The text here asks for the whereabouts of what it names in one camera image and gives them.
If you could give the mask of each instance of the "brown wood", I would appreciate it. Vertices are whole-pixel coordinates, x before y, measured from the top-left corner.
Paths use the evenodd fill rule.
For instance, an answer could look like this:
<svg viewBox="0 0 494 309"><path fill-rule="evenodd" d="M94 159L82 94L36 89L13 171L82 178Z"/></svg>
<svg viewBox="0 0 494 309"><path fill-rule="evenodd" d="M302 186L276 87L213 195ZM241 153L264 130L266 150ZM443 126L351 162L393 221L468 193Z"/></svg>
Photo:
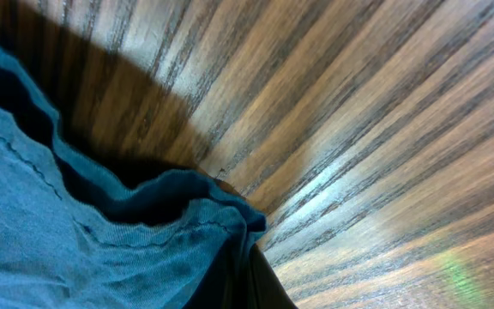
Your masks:
<svg viewBox="0 0 494 309"><path fill-rule="evenodd" d="M494 0L0 0L0 41L126 184L265 211L299 306L494 308Z"/></svg>

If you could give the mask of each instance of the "stitched seam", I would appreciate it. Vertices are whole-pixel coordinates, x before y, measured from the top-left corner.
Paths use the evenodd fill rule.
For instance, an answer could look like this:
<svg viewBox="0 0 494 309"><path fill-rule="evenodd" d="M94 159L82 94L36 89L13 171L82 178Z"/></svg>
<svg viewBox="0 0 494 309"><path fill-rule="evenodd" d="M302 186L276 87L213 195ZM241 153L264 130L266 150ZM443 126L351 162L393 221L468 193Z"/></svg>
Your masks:
<svg viewBox="0 0 494 309"><path fill-rule="evenodd" d="M173 234L171 234L171 236L169 236L169 238L164 241L163 243L161 244L156 244L156 243L149 243L147 245L126 245L126 244L123 244L123 245L116 245L116 244L110 244L110 243L106 243L106 242L103 242L103 241L100 241L96 236L94 236L92 233L88 232L86 230L86 228L89 228L88 226L82 224L81 222L79 222L76 218L73 218L74 221L79 224L83 230L90 236L91 239L93 239L96 243L98 244L101 244L101 245L108 245L112 248L129 248L129 249L144 249L144 248L149 248L149 247L164 247L166 246L167 244L169 244L171 242L171 240L178 234L178 233L181 233L183 232L185 229L187 228L193 228L193 229L197 229L199 227L208 227L208 226L214 226L214 227L220 227L224 232L226 232L229 235L232 235L232 233L228 230L228 228L224 225L222 225L221 223L219 222L216 222L216 221L207 221L207 222L204 222L204 223L200 223L200 222L196 222L196 223L189 223L181 228L178 228Z"/></svg>
<svg viewBox="0 0 494 309"><path fill-rule="evenodd" d="M2 143L5 146L5 148L15 156L16 159L18 159L19 161L30 167L33 170L33 172L36 173L39 176L39 178L52 189L52 191L55 193L55 195L58 197L59 200L61 201L63 200L60 194L58 193L57 188L55 188L54 185L52 185L51 183L49 183L49 181L47 181L45 175L33 164L33 162L22 157L22 155L16 149L14 149L12 144L9 141L7 141L3 136L0 136L0 143Z"/></svg>

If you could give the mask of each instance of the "blue garment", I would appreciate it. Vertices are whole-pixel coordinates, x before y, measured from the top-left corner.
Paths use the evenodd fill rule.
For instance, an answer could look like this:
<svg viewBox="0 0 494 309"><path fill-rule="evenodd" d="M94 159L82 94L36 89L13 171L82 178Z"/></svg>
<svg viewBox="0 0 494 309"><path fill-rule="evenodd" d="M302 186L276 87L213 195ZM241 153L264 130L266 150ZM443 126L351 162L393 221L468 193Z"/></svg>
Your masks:
<svg viewBox="0 0 494 309"><path fill-rule="evenodd" d="M0 92L14 98L0 102L0 307L181 308L224 248L233 271L246 263L266 222L241 198L193 171L123 186L62 139L59 112L1 48ZM92 203L70 194L63 167ZM182 197L188 207L163 226L106 219Z"/></svg>

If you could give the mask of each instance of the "blue fabric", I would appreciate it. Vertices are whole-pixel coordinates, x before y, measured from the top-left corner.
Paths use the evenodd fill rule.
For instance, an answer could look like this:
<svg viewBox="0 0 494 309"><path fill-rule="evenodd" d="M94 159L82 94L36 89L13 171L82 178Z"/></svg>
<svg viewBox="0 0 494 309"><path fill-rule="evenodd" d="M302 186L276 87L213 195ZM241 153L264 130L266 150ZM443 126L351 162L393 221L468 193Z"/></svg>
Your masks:
<svg viewBox="0 0 494 309"><path fill-rule="evenodd" d="M10 76L0 78L2 97L14 98L0 107L0 307L180 308L224 247L234 271L245 265L266 229L263 214L193 171L128 189L62 139L59 112L1 48L0 70ZM9 80L31 102L5 93L17 91ZM21 112L46 118L30 129L47 145L17 126ZM70 194L59 167L76 174L92 203ZM182 197L192 197L188 207L163 226L106 219Z"/></svg>

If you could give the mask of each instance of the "wooden surface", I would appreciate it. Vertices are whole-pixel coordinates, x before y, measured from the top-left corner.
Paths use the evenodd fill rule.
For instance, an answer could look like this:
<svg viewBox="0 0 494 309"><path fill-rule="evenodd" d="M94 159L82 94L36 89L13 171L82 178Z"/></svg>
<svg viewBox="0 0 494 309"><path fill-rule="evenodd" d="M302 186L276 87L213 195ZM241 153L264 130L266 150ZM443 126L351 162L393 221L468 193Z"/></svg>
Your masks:
<svg viewBox="0 0 494 309"><path fill-rule="evenodd" d="M265 211L298 306L494 308L494 0L0 0L0 40L97 160Z"/></svg>

